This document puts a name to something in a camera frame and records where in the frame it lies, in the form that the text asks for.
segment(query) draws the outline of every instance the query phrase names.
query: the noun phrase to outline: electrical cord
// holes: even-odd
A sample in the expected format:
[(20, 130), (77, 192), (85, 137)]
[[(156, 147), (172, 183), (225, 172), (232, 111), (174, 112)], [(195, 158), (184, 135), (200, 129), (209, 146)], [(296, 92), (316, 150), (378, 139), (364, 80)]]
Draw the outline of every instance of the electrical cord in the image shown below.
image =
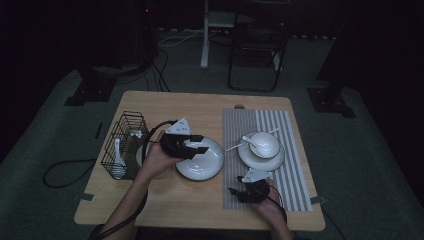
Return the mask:
[(324, 211), (323, 208), (321, 208), (322, 213), (324, 213), (324, 215), (330, 220), (330, 222), (333, 224), (333, 226), (336, 228), (337, 232), (340, 234), (340, 236), (342, 237), (343, 240), (346, 240), (346, 236), (343, 234), (342, 230), (340, 229), (340, 227), (336, 224), (336, 222), (333, 220), (333, 218), (330, 217), (330, 215), (328, 215), (328, 213), (326, 211)]
[(147, 91), (150, 91), (150, 84), (149, 84), (149, 79), (147, 78), (147, 74), (144, 76), (144, 80), (146, 81), (146, 88)]
[(97, 74), (99, 74), (100, 76), (104, 76), (104, 77), (112, 77), (112, 78), (120, 78), (120, 77), (127, 77), (127, 76), (137, 76), (140, 75), (142, 73), (145, 73), (150, 67), (150, 63), (149, 62), (143, 62), (143, 63), (139, 63), (137, 68), (134, 69), (129, 69), (123, 72), (119, 72), (119, 73), (104, 73), (104, 72), (100, 72), (100, 71), (96, 71)]
[[(65, 187), (69, 187), (69, 186), (71, 186), (72, 184), (74, 184), (74, 183), (76, 183), (77, 181), (79, 181), (81, 178), (83, 178), (93, 167), (94, 167), (94, 165), (96, 164), (96, 160), (97, 159), (86, 159), (86, 160), (66, 160), (66, 161), (61, 161), (61, 162), (57, 162), (57, 163), (54, 163), (54, 164), (52, 164), (52, 165), (50, 165), (48, 168), (47, 168), (47, 170), (44, 172), (44, 175), (43, 175), (43, 183), (44, 183), (44, 185), (46, 185), (47, 187), (49, 187), (49, 188), (65, 188)], [(74, 179), (74, 180), (72, 180), (72, 181), (70, 181), (70, 182), (68, 182), (68, 183), (66, 183), (66, 184), (62, 184), (62, 185), (53, 185), (53, 184), (51, 184), (51, 183), (49, 183), (48, 181), (47, 181), (47, 175), (50, 173), (50, 171), (53, 169), (53, 168), (55, 168), (55, 167), (57, 167), (57, 166), (59, 166), (59, 165), (61, 165), (61, 164), (70, 164), (70, 163), (82, 163), (82, 162), (93, 162), (93, 164), (91, 164), (78, 178), (76, 178), (76, 179)]]
[[(270, 200), (272, 203), (274, 203), (274, 204), (278, 207), (278, 209), (280, 209), (281, 213), (283, 214), (284, 220), (286, 221), (286, 224), (287, 224), (287, 213), (286, 213), (286, 210), (284, 209), (284, 207), (283, 207), (283, 206), (281, 206), (281, 202), (282, 202), (281, 194), (278, 192), (278, 190), (277, 190), (274, 186), (271, 186), (271, 185), (269, 185), (269, 184), (267, 184), (267, 186), (269, 186), (269, 187), (273, 188), (273, 189), (274, 189), (274, 190), (278, 193), (278, 196), (279, 196), (279, 198), (280, 198), (280, 203), (277, 203), (274, 199), (272, 199), (272, 198), (271, 198), (270, 196), (268, 196), (268, 195), (266, 195), (266, 198), (267, 198), (268, 200)], [(265, 194), (263, 194), (262, 192), (258, 191), (257, 189), (254, 189), (254, 191), (255, 191), (256, 193), (259, 193), (259, 194), (260, 194), (260, 195), (262, 195), (262, 196), (265, 196)]]
[(154, 70), (152, 70), (152, 75), (153, 75), (153, 83), (155, 84), (155, 86), (156, 86), (156, 91), (160, 91), (159, 90), (159, 86), (158, 86), (158, 83), (156, 82), (156, 73), (155, 73), (155, 71)]
[[(149, 134), (147, 135), (145, 141), (146, 142), (150, 142), (150, 139), (152, 138), (153, 134), (163, 125), (166, 124), (174, 124), (176, 121), (165, 121), (160, 123), (159, 125), (157, 125), (156, 127), (154, 127)], [(144, 159), (146, 158), (146, 151), (147, 151), (147, 145), (148, 144), (143, 144), (143, 148), (142, 148), (142, 152), (141, 152), (141, 164), (143, 165), (144, 163)], [(147, 202), (147, 196), (148, 196), (148, 191), (146, 191), (146, 195), (143, 198), (143, 201), (141, 202), (139, 208), (131, 215), (129, 216), (127, 219), (125, 219), (124, 221), (122, 221), (121, 223), (115, 225), (114, 227), (104, 231), (103, 233), (99, 234), (97, 237), (95, 237), (95, 240), (100, 240), (100, 239), (104, 239), (108, 236), (110, 236), (111, 234), (115, 233), (116, 231), (118, 231), (119, 229), (123, 228), (124, 226), (126, 226), (128, 223), (132, 222), (134, 219), (137, 218), (137, 216), (140, 214), (140, 212), (143, 210), (144, 206), (146, 205)]]
[(135, 81), (137, 81), (137, 80), (139, 80), (139, 79), (142, 79), (143, 77), (144, 78), (146, 78), (147, 77), (147, 74), (149, 73), (149, 71), (150, 71), (150, 69), (151, 69), (151, 67), (149, 67), (145, 72), (144, 72), (144, 74), (142, 74), (141, 76), (137, 76), (136, 78), (134, 78), (134, 79), (131, 79), (131, 80), (127, 80), (127, 81), (118, 81), (116, 84), (128, 84), (128, 83), (132, 83), (132, 82), (135, 82)]
[(164, 89), (162, 87), (162, 84), (163, 84), (165, 86), (166, 90), (168, 92), (171, 92), (171, 90), (169, 89), (168, 85), (166, 84), (165, 78), (163, 77), (163, 71), (165, 70), (165, 67), (168, 64), (169, 56), (168, 56), (168, 53), (165, 50), (159, 48), (159, 51), (162, 52), (165, 55), (165, 63), (163, 64), (162, 69), (160, 69), (160, 70), (159, 70), (159, 68), (156, 66), (156, 64), (154, 62), (152, 62), (152, 65), (153, 65), (153, 67), (156, 69), (156, 71), (159, 74), (158, 83), (159, 83), (160, 91), (164, 92)]
[[(190, 36), (188, 36), (188, 37), (168, 37), (168, 38), (165, 38), (164, 40), (162, 40), (162, 41), (160, 41), (159, 42), (159, 46), (160, 47), (173, 47), (173, 46), (177, 46), (178, 44), (180, 44), (180, 43), (182, 43), (182, 42), (184, 42), (184, 41), (186, 41), (186, 40), (188, 40), (188, 39), (190, 39), (190, 38), (193, 38), (193, 37), (195, 37), (197, 34), (199, 34), (201, 32), (201, 30), (199, 30), (199, 31), (196, 31), (194, 34), (192, 34), (192, 35), (190, 35)], [(170, 40), (170, 39), (178, 39), (178, 38), (183, 38), (181, 41), (178, 41), (178, 42), (176, 42), (176, 43), (174, 43), (174, 44), (170, 44), (170, 45), (163, 45), (162, 43), (163, 42), (166, 42), (166, 41), (168, 41), (168, 40)]]

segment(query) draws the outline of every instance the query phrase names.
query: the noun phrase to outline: black wire rack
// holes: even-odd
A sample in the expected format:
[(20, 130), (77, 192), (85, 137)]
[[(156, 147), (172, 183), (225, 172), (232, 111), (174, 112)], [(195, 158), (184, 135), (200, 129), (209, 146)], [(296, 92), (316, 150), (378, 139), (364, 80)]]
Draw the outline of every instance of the black wire rack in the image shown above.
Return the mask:
[(105, 154), (101, 161), (112, 178), (135, 178), (139, 169), (136, 153), (147, 135), (148, 129), (143, 115), (139, 112), (124, 111), (107, 138)]

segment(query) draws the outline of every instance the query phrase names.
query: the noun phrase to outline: white saucer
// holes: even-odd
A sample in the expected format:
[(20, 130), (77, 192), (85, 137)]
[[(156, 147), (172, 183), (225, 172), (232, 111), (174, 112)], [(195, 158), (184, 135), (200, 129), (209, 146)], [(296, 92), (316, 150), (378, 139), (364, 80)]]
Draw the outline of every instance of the white saucer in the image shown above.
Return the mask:
[(209, 147), (205, 154), (197, 154), (193, 159), (186, 159), (175, 164), (177, 170), (191, 180), (206, 180), (214, 177), (224, 164), (224, 152), (218, 143), (209, 138), (201, 142), (186, 141), (187, 147)]
[[(247, 137), (251, 137), (255, 133), (246, 134)], [(281, 145), (281, 149), (278, 154), (273, 158), (261, 158), (254, 154), (249, 147), (250, 144), (243, 144), (238, 147), (238, 152), (241, 160), (250, 168), (262, 170), (262, 171), (273, 171), (283, 164), (286, 159), (284, 147)]]

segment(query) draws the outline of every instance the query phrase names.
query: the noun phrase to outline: gray carpet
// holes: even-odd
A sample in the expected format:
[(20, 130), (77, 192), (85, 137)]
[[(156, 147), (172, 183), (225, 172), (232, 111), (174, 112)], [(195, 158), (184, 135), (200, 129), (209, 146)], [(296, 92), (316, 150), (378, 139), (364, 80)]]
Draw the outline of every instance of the gray carpet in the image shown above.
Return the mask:
[[(356, 119), (314, 112), (306, 88), (328, 84), (315, 78), (332, 42), (290, 40), (276, 90), (254, 93), (233, 91), (227, 87), (227, 39), (218, 35), (212, 39), (207, 70), (199, 66), (202, 47), (199, 38), (163, 47), (169, 55), (164, 78), (172, 91), (289, 98), (316, 189), (320, 196), (328, 199), (323, 208), (346, 237), (422, 239), (423, 208), (399, 170), (361, 96), (351, 89), (343, 90), (343, 97), (356, 113)], [(160, 53), (155, 63), (161, 67), (164, 61), (164, 54)], [(252, 79), (261, 76), (258, 70), (252, 74)], [(0, 165), (0, 239), (88, 237), (93, 226), (80, 226), (73, 220), (88, 176), (67, 188), (52, 189), (43, 185), (43, 173), (58, 161), (96, 158), (122, 94), (127, 90), (148, 88), (156, 91), (153, 78), (151, 71), (146, 78), (120, 78), (109, 102), (86, 103), (81, 107), (64, 106), (67, 97), (72, 96), (79, 85), (77, 72), (69, 73), (57, 84), (30, 127)], [(103, 128), (96, 139), (100, 123)], [(77, 177), (88, 166), (61, 167), (52, 172), (49, 181), (64, 183)], [(321, 232), (297, 234), (311, 239), (341, 239), (328, 219), (326, 223), (327, 227)]]

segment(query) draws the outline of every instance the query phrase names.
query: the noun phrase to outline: gray striped mat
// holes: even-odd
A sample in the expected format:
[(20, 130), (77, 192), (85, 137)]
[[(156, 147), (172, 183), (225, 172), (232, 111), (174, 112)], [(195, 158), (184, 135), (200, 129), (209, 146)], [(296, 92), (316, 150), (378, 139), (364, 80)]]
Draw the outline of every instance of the gray striped mat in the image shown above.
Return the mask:
[[(251, 132), (274, 133), (286, 149), (286, 160), (280, 168), (272, 172), (272, 179), (282, 196), (283, 206), (288, 211), (312, 211), (308, 189), (300, 164), (297, 146), (287, 111), (224, 109), (223, 113), (224, 149), (239, 143), (241, 136)], [(244, 176), (249, 167), (240, 159), (237, 149), (225, 152), (224, 163), (224, 209), (249, 209), (248, 204), (239, 203), (228, 187), (242, 190), (237, 176)]]

